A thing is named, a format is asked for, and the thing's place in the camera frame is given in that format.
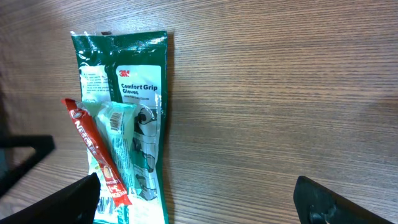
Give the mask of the red Nescafe stick sachet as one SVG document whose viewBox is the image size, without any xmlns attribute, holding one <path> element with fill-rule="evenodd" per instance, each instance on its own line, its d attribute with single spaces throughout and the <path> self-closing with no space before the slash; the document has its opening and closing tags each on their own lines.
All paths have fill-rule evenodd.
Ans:
<svg viewBox="0 0 398 224">
<path fill-rule="evenodd" d="M 66 106 L 69 116 L 86 147 L 97 161 L 115 206 L 132 205 L 127 196 L 127 188 L 122 182 L 122 178 L 108 152 L 92 115 L 78 101 L 65 98 L 62 100 L 62 103 Z"/>
</svg>

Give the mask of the green 3M product package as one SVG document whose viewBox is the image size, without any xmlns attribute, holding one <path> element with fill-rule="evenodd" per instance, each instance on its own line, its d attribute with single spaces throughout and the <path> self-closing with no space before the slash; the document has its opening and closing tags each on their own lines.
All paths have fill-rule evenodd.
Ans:
<svg viewBox="0 0 398 224">
<path fill-rule="evenodd" d="M 162 177 L 168 93 L 166 31 L 72 34 L 72 42 L 80 73 L 79 102 L 94 121 L 103 102 L 136 105 L 132 149 L 142 192 L 127 191 L 132 205 L 115 206 L 103 173 L 88 151 L 89 171 L 97 174 L 101 184 L 95 223 L 167 223 Z"/>
</svg>

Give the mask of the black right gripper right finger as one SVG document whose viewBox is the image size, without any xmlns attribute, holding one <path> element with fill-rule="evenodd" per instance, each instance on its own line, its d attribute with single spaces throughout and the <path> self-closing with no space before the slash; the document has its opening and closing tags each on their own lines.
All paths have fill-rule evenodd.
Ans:
<svg viewBox="0 0 398 224">
<path fill-rule="evenodd" d="M 293 199 L 301 224 L 392 224 L 306 176 L 298 177 Z"/>
</svg>

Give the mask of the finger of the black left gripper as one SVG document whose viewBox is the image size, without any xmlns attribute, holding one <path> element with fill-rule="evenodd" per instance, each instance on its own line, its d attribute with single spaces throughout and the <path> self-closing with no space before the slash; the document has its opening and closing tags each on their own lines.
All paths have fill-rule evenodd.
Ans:
<svg viewBox="0 0 398 224">
<path fill-rule="evenodd" d="M 1 137 L 1 197 L 35 165 L 55 149 L 51 135 L 19 135 Z"/>
</svg>

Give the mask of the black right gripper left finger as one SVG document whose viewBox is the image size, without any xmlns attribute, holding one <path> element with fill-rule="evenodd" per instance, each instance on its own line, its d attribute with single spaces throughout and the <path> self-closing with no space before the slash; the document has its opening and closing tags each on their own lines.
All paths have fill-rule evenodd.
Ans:
<svg viewBox="0 0 398 224">
<path fill-rule="evenodd" d="M 100 199 L 95 173 L 1 219 L 1 224 L 92 224 Z"/>
</svg>

